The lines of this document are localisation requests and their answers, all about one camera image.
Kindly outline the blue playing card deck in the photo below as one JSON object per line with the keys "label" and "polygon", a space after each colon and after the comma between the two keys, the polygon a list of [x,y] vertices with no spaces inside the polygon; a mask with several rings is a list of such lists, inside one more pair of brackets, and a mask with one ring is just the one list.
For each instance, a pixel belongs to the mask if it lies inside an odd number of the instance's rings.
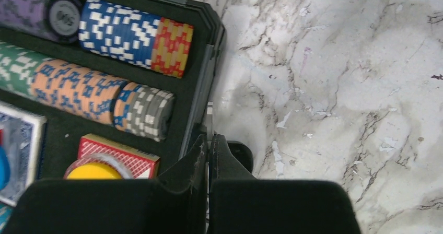
{"label": "blue playing card deck", "polygon": [[9,180],[1,190],[1,202],[16,206],[23,192],[39,177],[47,118],[1,102],[1,122],[21,119],[20,169],[18,179]]}

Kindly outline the blue small blind button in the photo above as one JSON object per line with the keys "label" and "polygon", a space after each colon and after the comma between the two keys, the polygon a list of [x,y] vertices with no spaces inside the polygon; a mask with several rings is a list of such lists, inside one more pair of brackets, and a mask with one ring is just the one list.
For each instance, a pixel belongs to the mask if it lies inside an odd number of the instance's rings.
{"label": "blue small blind button", "polygon": [[5,149],[1,146],[1,190],[3,190],[10,180],[10,164]]}

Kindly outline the yellow round button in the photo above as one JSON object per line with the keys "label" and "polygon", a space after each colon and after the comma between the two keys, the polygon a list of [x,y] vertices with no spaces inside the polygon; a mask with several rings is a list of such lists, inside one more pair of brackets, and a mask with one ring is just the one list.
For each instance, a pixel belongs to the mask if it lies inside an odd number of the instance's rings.
{"label": "yellow round button", "polygon": [[67,179],[122,179],[123,177],[114,168],[104,163],[86,163],[74,168]]}

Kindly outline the red playing card deck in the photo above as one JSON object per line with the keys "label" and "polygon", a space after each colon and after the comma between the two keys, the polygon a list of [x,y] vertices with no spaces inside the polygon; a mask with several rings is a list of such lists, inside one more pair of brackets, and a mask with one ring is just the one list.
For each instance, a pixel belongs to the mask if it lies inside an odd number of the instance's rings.
{"label": "red playing card deck", "polygon": [[152,179],[158,174],[160,157],[143,153],[136,148],[92,133],[82,136],[78,148],[78,159],[95,153],[112,155],[123,162],[135,179]]}

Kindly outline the grey poker chip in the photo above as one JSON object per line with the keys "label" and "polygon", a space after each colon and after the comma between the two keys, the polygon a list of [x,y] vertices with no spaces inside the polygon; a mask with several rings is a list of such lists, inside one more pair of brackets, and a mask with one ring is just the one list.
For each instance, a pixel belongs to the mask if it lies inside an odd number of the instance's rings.
{"label": "grey poker chip", "polygon": [[206,129],[207,129],[207,140],[210,143],[212,141],[213,135],[214,135],[214,122],[213,122],[213,102],[209,101],[207,103],[206,108]]}

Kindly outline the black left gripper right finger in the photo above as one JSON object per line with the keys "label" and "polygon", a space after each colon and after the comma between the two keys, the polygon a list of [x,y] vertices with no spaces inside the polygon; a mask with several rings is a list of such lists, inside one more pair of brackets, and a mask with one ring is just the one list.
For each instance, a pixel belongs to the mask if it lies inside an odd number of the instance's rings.
{"label": "black left gripper right finger", "polygon": [[339,184],[258,179],[220,134],[213,137],[209,156],[210,233],[360,233]]}

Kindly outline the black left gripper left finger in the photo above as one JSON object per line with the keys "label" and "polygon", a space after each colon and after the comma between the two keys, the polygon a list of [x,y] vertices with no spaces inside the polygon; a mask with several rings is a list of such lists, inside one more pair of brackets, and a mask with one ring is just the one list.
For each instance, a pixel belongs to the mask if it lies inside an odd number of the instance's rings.
{"label": "black left gripper left finger", "polygon": [[40,180],[3,233],[205,233],[207,140],[153,179]]}

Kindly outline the clear round dealer button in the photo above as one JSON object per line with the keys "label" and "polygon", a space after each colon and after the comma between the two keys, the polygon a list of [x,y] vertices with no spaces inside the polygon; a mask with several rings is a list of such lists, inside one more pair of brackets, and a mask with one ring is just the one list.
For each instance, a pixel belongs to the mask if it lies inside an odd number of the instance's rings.
{"label": "clear round dealer button", "polygon": [[[103,154],[103,153],[95,153],[95,154],[89,154],[84,157],[79,158],[75,162],[73,162],[65,171],[64,179],[67,179],[66,176],[76,167],[84,165],[86,163],[104,163],[115,170],[117,170],[120,175],[123,177],[122,179],[133,179],[133,175],[128,169],[128,167],[112,155]],[[96,179],[78,179],[78,180],[96,180]]]}

